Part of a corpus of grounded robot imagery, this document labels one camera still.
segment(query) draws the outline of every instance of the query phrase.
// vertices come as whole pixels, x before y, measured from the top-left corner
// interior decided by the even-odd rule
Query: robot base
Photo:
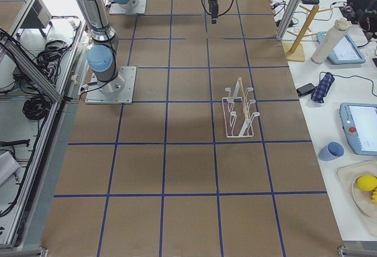
[[[134,95],[136,67],[119,67],[119,73],[125,79],[124,88],[119,93],[104,94],[99,89],[90,91],[85,99],[86,104],[132,104]],[[97,81],[95,75],[92,75],[91,81]]]
[[[147,0],[139,0],[135,7],[122,8],[119,4],[112,4],[110,8],[110,15],[132,15],[132,14],[145,14],[147,7]]]

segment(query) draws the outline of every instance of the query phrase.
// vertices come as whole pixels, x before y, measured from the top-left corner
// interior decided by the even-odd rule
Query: blue and white device
[[[356,154],[377,156],[377,105],[343,103],[340,118]]]
[[[327,32],[318,32],[317,40],[319,43],[325,39]],[[332,52],[329,54],[328,59],[333,64],[363,64],[365,63],[365,57],[360,52],[358,46],[350,38],[345,35],[339,43],[335,46]]]

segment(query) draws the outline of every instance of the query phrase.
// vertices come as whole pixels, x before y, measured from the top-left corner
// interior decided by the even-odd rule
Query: red button
[[[355,132],[356,132],[356,127],[351,126],[351,127],[348,129],[348,132],[350,132],[350,133],[355,133]]]

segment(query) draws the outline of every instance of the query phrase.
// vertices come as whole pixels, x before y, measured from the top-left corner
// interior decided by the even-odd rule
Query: blue cup
[[[330,142],[318,154],[318,157],[322,161],[331,161],[342,157],[344,154],[344,148],[338,142]]]

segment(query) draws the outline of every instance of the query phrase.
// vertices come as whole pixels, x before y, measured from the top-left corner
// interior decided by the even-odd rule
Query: white bottle
[[[329,56],[339,41],[347,34],[351,22],[344,17],[337,19],[334,26],[326,33],[325,39],[319,44],[312,55],[312,61],[321,64]]]

